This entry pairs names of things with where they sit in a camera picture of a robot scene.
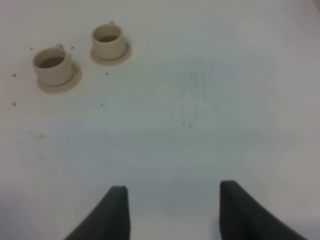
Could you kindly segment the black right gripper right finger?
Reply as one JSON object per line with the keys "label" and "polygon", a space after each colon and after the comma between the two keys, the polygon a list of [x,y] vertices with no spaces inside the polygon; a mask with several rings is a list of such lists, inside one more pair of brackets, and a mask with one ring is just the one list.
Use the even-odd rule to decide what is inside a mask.
{"label": "black right gripper right finger", "polygon": [[223,240],[304,240],[251,197],[236,181],[220,182],[219,229]]}

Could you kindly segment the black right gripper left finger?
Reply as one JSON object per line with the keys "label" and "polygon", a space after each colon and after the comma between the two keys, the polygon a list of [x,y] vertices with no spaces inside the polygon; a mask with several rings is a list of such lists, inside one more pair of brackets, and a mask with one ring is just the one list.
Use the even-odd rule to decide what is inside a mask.
{"label": "black right gripper left finger", "polygon": [[125,186],[113,186],[67,240],[129,240],[131,219],[129,193]]}

